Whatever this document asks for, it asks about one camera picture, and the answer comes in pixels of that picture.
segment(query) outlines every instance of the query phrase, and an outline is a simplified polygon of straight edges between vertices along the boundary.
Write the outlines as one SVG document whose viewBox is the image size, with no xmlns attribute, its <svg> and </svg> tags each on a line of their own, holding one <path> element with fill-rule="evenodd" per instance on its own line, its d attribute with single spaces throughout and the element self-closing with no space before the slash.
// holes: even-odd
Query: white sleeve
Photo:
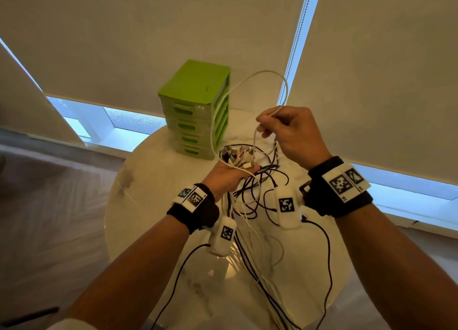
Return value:
<svg viewBox="0 0 458 330">
<path fill-rule="evenodd" d="M 89 325 L 86 322 L 78 319 L 64 319 L 52 327 L 48 328 L 48 330 L 97 330 L 92 325 Z"/>
</svg>

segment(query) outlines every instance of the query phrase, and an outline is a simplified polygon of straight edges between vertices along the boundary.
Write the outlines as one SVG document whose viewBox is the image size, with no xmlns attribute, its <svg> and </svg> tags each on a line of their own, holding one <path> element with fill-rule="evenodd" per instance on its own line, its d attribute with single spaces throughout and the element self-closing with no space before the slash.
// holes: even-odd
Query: wrist strap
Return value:
<svg viewBox="0 0 458 330">
<path fill-rule="evenodd" d="M 167 214 L 185 224 L 191 235 L 202 226 L 213 227 L 219 217 L 219 208 L 210 189 L 196 183 L 181 190 Z"/>
<path fill-rule="evenodd" d="M 299 189 L 305 206 L 321 216 L 341 217 L 372 203 L 367 182 L 352 164 L 334 156 L 309 171 L 311 181 Z"/>
</svg>

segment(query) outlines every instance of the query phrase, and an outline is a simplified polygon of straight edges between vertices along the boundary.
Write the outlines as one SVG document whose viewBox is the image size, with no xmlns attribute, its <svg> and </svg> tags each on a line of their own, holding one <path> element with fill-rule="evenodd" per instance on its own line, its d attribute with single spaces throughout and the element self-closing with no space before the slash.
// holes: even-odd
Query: wooden floor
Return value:
<svg viewBox="0 0 458 330">
<path fill-rule="evenodd" d="M 106 200 L 123 160 L 0 131 L 0 321 L 62 312 L 14 329 L 44 330 L 108 265 Z M 458 241 L 404 232 L 458 281 Z M 388 329 L 357 277 L 330 307 L 326 329 Z"/>
</svg>

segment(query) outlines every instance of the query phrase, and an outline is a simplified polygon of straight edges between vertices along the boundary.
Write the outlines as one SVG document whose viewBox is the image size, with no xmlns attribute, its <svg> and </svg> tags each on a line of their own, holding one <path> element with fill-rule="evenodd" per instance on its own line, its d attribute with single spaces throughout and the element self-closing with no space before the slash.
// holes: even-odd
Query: forearm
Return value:
<svg viewBox="0 0 458 330">
<path fill-rule="evenodd" d="M 188 237 L 184 224 L 165 216 L 97 277 L 68 316 L 98 330 L 139 329 L 167 286 Z"/>
<path fill-rule="evenodd" d="M 336 218 L 369 297 L 392 329 L 458 329 L 458 287 L 374 205 Z"/>
</svg>

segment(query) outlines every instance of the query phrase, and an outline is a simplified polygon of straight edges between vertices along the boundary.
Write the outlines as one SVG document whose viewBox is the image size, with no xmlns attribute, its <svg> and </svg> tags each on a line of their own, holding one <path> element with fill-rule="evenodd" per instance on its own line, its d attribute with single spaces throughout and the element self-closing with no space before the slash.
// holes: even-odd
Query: hand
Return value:
<svg viewBox="0 0 458 330">
<path fill-rule="evenodd" d="M 285 156 L 306 170 L 332 157 L 309 108 L 285 106 L 275 117 L 269 116 L 277 109 L 269 108 L 256 118 L 263 138 L 274 133 Z"/>
<path fill-rule="evenodd" d="M 248 172 L 255 173 L 259 171 L 260 166 L 256 164 L 246 169 Z M 202 181 L 215 197 L 215 203 L 221 200 L 223 195 L 228 191 L 235 191 L 239 186 L 241 179 L 247 179 L 250 175 L 242 170 L 232 168 L 221 160 L 217 162 L 213 170 Z"/>
</svg>

